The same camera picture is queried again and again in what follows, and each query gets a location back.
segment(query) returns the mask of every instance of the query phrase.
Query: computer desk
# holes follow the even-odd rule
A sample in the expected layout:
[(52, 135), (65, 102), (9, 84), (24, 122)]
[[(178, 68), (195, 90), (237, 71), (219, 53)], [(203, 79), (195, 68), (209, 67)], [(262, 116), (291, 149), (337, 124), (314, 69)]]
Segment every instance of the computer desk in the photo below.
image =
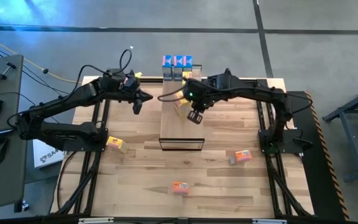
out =
[[(16, 69), (10, 69), (6, 74), (7, 79), (0, 80), (0, 93), (20, 92), (23, 56), (13, 55), (0, 58), (0, 73), (7, 68), (7, 61), (13, 63)], [(12, 114), (17, 113), (19, 95), (0, 95), (0, 100), (4, 102), (0, 113), (0, 130), (10, 129), (6, 120)], [(5, 159), (0, 164), (0, 206), (22, 200), (24, 194), (25, 157), (27, 153), (27, 142), (21, 140), (15, 131), (4, 136), (8, 137), (10, 141)]]
[[(84, 77), (83, 84), (95, 78)], [(267, 83), (285, 90), (282, 78), (268, 78)], [(260, 129), (257, 103), (243, 98), (216, 103), (204, 113), (202, 151), (162, 151), (158, 142), (164, 127), (162, 102), (156, 97), (162, 94), (162, 87), (162, 83), (142, 83), (141, 88), (154, 99), (143, 104), (139, 115), (133, 114), (130, 104), (111, 102), (106, 127), (110, 135), (125, 140), (129, 150), (126, 155), (111, 150), (102, 153), (91, 216), (274, 217), (265, 157), (257, 137)], [(78, 107), (73, 123), (91, 121), (93, 108)], [(244, 149), (250, 150), (254, 158), (230, 166), (228, 157)], [(84, 152), (76, 153), (64, 170), (60, 186), (62, 205), (79, 183), (83, 158)], [(288, 188), (302, 206), (313, 213), (300, 158), (282, 154), (282, 161)], [(190, 193), (173, 194), (173, 181), (189, 183)], [(88, 189), (84, 191), (81, 212)], [(278, 199), (284, 211), (279, 189)], [(51, 212), (56, 210), (55, 192)]]

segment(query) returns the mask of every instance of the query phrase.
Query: blue box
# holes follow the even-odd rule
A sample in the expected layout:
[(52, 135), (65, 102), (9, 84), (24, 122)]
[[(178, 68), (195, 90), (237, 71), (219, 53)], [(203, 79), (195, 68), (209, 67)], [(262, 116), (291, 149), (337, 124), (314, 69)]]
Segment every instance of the blue box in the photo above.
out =
[(172, 55), (162, 57), (162, 75), (165, 81), (172, 81)]
[(191, 72), (193, 70), (193, 56), (185, 55), (183, 56), (183, 71)]
[(173, 81), (181, 81), (183, 72), (183, 55), (173, 56)]

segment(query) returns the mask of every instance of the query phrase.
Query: wooden table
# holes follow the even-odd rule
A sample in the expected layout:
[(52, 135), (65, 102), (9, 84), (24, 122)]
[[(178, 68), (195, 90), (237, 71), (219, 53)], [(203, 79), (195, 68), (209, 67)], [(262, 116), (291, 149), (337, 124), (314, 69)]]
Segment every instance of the wooden table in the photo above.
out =
[[(83, 84), (96, 77), (84, 77)], [(281, 78), (268, 78), (269, 86), (285, 90)], [(107, 128), (112, 136), (129, 145), (126, 155), (105, 151), (101, 157), (92, 216), (110, 217), (273, 217), (272, 199), (264, 156), (260, 153), (256, 102), (235, 98), (216, 103), (204, 113), (205, 144), (201, 152), (162, 151), (161, 83), (143, 83), (155, 98), (143, 104), (139, 115), (132, 105), (112, 101)], [(93, 106), (77, 108), (73, 123), (91, 121)], [(228, 157), (249, 149), (251, 161), (230, 166)], [(69, 162), (60, 187), (63, 204), (80, 179), (84, 153)], [(300, 159), (282, 155), (287, 185), (304, 208), (313, 213), (305, 172)], [(172, 193), (173, 181), (187, 182), (186, 196)], [(88, 188), (85, 189), (82, 209)], [(281, 191), (280, 208), (284, 211)], [(51, 212), (57, 210), (56, 200)]]

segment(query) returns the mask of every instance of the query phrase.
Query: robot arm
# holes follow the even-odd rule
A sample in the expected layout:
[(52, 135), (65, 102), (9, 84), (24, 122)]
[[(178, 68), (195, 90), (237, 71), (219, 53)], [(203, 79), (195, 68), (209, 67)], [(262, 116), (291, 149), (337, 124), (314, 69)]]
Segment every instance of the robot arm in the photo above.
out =
[(269, 127), (269, 142), (279, 144), (283, 141), (285, 123), (292, 119), (290, 101), (287, 94), (279, 88), (268, 88), (241, 81), (231, 75), (230, 69), (224, 73), (208, 77), (200, 82), (189, 78), (183, 89), (186, 100), (192, 101), (188, 119), (199, 124), (202, 120), (200, 113), (214, 106), (219, 100), (227, 101), (235, 97), (263, 101), (273, 104), (275, 108), (275, 121)]
[(126, 76), (112, 71), (104, 74), (67, 96), (47, 103), (32, 106), (17, 116), (16, 128), (23, 140), (39, 139), (48, 145), (65, 151), (102, 150), (107, 131), (96, 128), (92, 122), (81, 125), (47, 123), (45, 118), (76, 108), (91, 106), (103, 100), (127, 101), (133, 103), (134, 114), (139, 114), (142, 103), (151, 100), (152, 95), (140, 89), (139, 79), (133, 71)]

